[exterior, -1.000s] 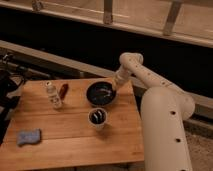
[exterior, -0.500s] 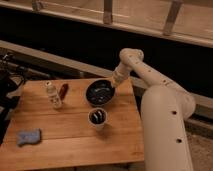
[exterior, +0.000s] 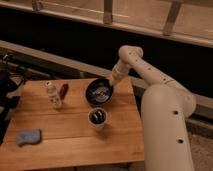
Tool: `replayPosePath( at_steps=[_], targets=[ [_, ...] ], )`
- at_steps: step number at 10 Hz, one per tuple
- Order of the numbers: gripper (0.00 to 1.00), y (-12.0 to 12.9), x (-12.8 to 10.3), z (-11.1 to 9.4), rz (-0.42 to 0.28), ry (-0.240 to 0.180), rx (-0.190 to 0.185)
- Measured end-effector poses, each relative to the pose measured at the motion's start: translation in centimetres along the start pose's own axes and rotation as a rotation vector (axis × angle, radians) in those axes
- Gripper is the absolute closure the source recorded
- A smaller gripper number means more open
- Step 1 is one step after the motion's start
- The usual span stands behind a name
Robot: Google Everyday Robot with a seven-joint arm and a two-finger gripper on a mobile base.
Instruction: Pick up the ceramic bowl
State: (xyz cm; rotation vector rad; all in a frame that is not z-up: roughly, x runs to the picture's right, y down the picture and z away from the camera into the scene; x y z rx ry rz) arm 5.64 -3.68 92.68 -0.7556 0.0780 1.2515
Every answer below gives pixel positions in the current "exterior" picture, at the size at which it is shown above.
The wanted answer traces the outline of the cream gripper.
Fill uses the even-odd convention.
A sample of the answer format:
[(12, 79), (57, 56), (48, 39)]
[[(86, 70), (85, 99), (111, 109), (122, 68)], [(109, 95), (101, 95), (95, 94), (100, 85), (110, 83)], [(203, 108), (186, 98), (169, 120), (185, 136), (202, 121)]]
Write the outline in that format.
[(110, 86), (115, 86), (117, 84), (116, 80), (122, 80), (129, 73), (129, 68), (126, 64), (116, 64), (112, 69), (112, 75), (109, 76)]

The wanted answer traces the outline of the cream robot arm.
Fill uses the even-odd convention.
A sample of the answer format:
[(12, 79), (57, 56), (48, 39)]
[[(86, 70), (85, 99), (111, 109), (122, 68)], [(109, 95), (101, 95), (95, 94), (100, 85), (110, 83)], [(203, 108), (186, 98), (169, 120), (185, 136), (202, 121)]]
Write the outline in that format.
[(195, 96), (143, 60), (141, 47), (123, 45), (118, 55), (110, 84), (118, 84), (133, 68), (148, 85), (141, 100), (145, 170), (195, 171), (185, 123), (195, 111)]

